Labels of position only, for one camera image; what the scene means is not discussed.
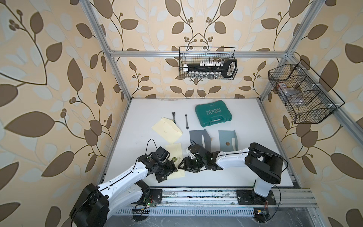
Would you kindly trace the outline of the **cream envelope green seal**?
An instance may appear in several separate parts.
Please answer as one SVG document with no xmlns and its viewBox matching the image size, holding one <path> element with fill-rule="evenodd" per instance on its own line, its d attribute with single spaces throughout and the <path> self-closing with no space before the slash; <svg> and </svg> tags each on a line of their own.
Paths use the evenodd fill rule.
<svg viewBox="0 0 363 227">
<path fill-rule="evenodd" d="M 169 160 L 174 162 L 175 167 L 178 167 L 183 160 L 182 144 L 169 144 L 165 146 L 165 149 L 170 153 Z M 167 179 L 177 179 L 181 177 L 185 177 L 185 171 L 177 169 L 177 172 L 172 173 Z"/>
</svg>

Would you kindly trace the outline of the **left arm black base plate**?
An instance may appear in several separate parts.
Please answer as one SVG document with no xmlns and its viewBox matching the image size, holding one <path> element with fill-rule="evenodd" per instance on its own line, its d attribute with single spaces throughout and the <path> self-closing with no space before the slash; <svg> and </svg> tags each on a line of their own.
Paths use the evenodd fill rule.
<svg viewBox="0 0 363 227">
<path fill-rule="evenodd" d="M 139 186 L 142 190 L 141 198 L 136 202 L 137 204 L 160 204 L 162 201 L 162 189 L 152 189 L 148 184 L 146 184 L 143 180 L 136 182 L 136 185 Z"/>
</svg>

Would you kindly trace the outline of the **cream envelope brown seal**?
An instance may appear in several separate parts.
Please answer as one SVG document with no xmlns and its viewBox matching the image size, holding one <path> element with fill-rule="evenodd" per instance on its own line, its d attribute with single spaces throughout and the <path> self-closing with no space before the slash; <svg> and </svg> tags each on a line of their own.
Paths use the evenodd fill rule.
<svg viewBox="0 0 363 227">
<path fill-rule="evenodd" d="M 164 138 L 169 144 L 174 144 L 183 134 L 172 120 L 164 117 L 162 117 L 159 122 L 153 125 L 152 129 L 162 138 Z"/>
</svg>

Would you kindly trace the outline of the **dark grey envelope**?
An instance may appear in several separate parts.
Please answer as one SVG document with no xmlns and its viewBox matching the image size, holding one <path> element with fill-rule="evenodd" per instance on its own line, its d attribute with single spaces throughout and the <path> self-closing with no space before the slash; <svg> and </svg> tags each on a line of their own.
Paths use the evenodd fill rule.
<svg viewBox="0 0 363 227">
<path fill-rule="evenodd" d="M 205 139 L 205 146 L 203 147 L 204 149 L 206 149 L 207 151 L 212 151 L 211 150 L 211 137 L 208 134 L 207 130 L 193 130 L 189 132 L 190 134 L 190 142 L 191 145 L 200 145 L 203 147 L 202 145 L 202 135 L 204 135 L 204 139 Z"/>
</svg>

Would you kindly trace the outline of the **light blue-grey envelope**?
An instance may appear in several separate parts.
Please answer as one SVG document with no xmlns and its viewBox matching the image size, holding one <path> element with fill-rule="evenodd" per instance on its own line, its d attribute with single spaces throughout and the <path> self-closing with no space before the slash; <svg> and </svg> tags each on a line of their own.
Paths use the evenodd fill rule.
<svg viewBox="0 0 363 227">
<path fill-rule="evenodd" d="M 233 131 L 218 131 L 219 134 L 219 144 L 220 144 L 220 151 L 223 152 L 232 152 L 232 138 L 235 137 L 237 139 L 237 135 L 235 130 Z"/>
</svg>

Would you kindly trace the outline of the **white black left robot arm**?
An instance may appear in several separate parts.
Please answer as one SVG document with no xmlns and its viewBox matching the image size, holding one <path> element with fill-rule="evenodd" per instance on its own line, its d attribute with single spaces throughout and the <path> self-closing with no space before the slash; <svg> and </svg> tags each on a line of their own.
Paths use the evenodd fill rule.
<svg viewBox="0 0 363 227">
<path fill-rule="evenodd" d="M 88 184 L 70 212 L 70 226 L 102 227 L 122 208 L 149 197 L 150 187 L 144 182 L 155 175 L 161 183 L 177 172 L 170 153 L 158 147 L 156 151 L 138 157 L 132 167 L 117 177 L 99 185 Z"/>
</svg>

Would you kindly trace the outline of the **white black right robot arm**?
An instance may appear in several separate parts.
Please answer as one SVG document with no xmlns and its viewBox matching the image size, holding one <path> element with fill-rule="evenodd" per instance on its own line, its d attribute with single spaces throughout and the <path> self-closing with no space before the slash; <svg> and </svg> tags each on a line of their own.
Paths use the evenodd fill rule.
<svg viewBox="0 0 363 227">
<path fill-rule="evenodd" d="M 267 198 L 271 188 L 281 183 L 281 175 L 285 171 L 283 165 L 287 163 L 280 154 L 255 142 L 248 148 L 230 152 L 210 152 L 198 144 L 188 149 L 189 156 L 181 161 L 178 169 L 198 173 L 246 166 L 257 175 L 251 195 L 261 198 Z"/>
</svg>

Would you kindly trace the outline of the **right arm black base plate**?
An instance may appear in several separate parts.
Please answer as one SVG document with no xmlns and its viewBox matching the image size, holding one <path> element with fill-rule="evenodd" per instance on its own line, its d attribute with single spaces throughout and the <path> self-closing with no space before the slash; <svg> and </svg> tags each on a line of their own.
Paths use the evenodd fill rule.
<svg viewBox="0 0 363 227">
<path fill-rule="evenodd" d="M 267 197 L 257 195 L 253 189 L 237 190 L 236 196 L 239 205 L 276 205 L 276 199 L 272 191 L 269 191 Z"/>
</svg>

